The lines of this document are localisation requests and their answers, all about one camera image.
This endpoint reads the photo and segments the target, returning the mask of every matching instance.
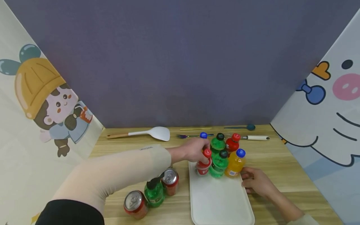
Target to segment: orange bottle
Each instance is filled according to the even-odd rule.
[[[232,152],[229,157],[229,165],[225,170],[225,175],[228,177],[236,177],[245,165],[245,150],[239,148]]]

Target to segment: spatula head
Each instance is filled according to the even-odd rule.
[[[170,131],[166,127],[154,127],[148,131],[148,134],[162,141],[170,140]]]

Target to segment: hand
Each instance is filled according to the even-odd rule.
[[[208,139],[191,138],[182,146],[167,150],[171,154],[172,164],[182,160],[208,163],[209,160],[202,153],[202,150],[207,148],[210,149],[210,141]]]
[[[51,140],[50,132],[48,130],[40,130],[40,141],[45,143]]]
[[[91,120],[91,119],[93,118],[93,115],[92,115],[92,113],[91,113],[89,110],[86,110],[86,111],[85,111],[85,118],[86,118],[87,120]]]
[[[267,199],[273,194],[279,192],[267,175],[260,169],[244,167],[241,175],[243,179],[242,186],[245,187],[248,194],[257,193]]]

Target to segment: blue bow tie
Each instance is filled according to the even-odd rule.
[[[296,91],[304,91],[306,100],[312,105],[320,104],[326,96],[326,91],[322,86],[315,85],[310,87],[307,85],[306,79],[302,82],[300,87],[296,89]]]

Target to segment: white cutting board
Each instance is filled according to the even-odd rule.
[[[195,225],[254,225],[255,217],[240,176],[199,176],[189,162],[191,218]]]

